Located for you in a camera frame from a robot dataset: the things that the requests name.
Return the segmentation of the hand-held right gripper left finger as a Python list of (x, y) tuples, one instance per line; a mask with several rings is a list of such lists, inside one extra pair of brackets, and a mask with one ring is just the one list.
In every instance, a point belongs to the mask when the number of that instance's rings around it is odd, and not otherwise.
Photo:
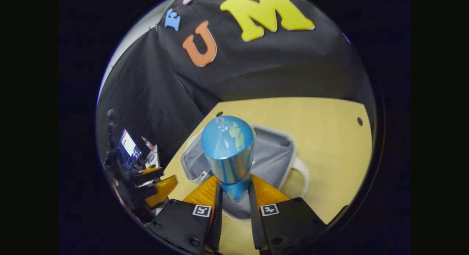
[(179, 255), (214, 255), (221, 240), (222, 202), (221, 185), (212, 176), (183, 200), (169, 200), (147, 231)]

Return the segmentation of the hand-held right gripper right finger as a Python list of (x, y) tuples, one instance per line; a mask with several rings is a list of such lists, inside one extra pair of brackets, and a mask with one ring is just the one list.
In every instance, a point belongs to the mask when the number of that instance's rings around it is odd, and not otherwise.
[(254, 246), (261, 255), (306, 254), (326, 224), (303, 200), (289, 198), (256, 175), (248, 186)]

